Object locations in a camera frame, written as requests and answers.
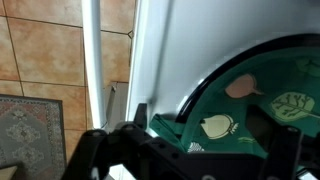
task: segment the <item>rug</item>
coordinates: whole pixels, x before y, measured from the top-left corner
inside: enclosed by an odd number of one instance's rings
[[[14,164],[17,179],[62,177],[62,101],[0,95],[0,168]]]

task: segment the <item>leaf print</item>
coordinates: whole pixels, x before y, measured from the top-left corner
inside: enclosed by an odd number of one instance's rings
[[[320,118],[312,112],[314,105],[314,99],[305,94],[286,92],[271,102],[271,109],[277,119],[290,122],[306,116]]]
[[[320,64],[317,60],[312,60],[310,58],[302,58],[296,60],[296,65],[298,69],[304,73],[308,73],[314,77],[320,77]]]
[[[240,137],[238,138],[239,143],[256,143],[257,141],[254,138],[250,137]]]
[[[226,114],[214,115],[200,122],[203,131],[209,139],[219,139],[226,135],[234,134],[239,124]]]
[[[231,98],[242,98],[252,93],[263,95],[256,86],[256,78],[252,74],[245,74],[235,79],[225,92]]]
[[[191,142],[191,145],[188,149],[188,152],[195,152],[195,151],[204,151],[199,143]]]

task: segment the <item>white pole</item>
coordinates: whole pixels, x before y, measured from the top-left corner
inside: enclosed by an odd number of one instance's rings
[[[100,0],[82,0],[85,62],[93,128],[107,121],[101,63]]]

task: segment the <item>brown ceramic tile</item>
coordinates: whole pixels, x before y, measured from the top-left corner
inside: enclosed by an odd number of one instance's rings
[[[25,96],[63,101],[64,128],[86,130],[85,88],[40,83],[22,83]]]
[[[128,33],[133,28],[135,0],[101,0],[101,29]]]
[[[84,85],[80,28],[8,20],[22,81]]]
[[[86,76],[86,66],[85,66],[85,54],[84,54],[84,39],[83,39],[83,29],[81,29],[81,35],[80,35],[80,58],[83,61],[83,69],[84,69],[84,75],[83,75],[83,81],[84,85],[87,86],[87,76]]]
[[[4,0],[7,15],[58,24],[82,24],[79,0]]]
[[[5,16],[6,12],[4,11],[3,0],[0,0],[0,16]]]
[[[77,147],[77,144],[82,136],[84,131],[74,131],[74,130],[65,130],[65,141],[66,141],[66,154],[67,162],[70,161],[74,150]]]
[[[90,99],[89,99],[89,91],[86,88],[86,111],[87,111],[87,130],[93,129],[92,115],[91,115],[91,107],[90,107]]]
[[[7,20],[0,17],[0,79],[19,80]]]
[[[22,96],[20,82],[0,80],[0,94]]]
[[[104,86],[111,81],[128,82],[130,76],[130,38],[126,35],[101,33]]]

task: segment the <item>white appliance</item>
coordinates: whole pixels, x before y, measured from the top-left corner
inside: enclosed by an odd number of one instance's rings
[[[320,33],[320,1],[137,0],[134,25],[126,120],[139,103],[148,104],[148,120],[155,113],[174,119],[203,79],[237,54],[278,37]]]

